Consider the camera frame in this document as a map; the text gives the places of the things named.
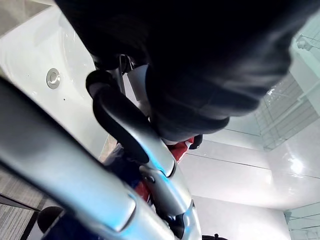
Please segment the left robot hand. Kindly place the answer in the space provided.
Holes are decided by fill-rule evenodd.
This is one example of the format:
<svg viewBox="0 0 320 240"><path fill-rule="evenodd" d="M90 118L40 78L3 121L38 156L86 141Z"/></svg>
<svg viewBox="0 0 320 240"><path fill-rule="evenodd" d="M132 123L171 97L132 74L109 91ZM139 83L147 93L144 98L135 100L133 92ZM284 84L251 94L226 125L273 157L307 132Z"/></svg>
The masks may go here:
<svg viewBox="0 0 320 240"><path fill-rule="evenodd" d="M102 165L29 96L0 80L0 163L61 204L46 240L200 240L164 140L224 128L288 72L317 0L58 0L91 54L97 122L132 155Z"/></svg>

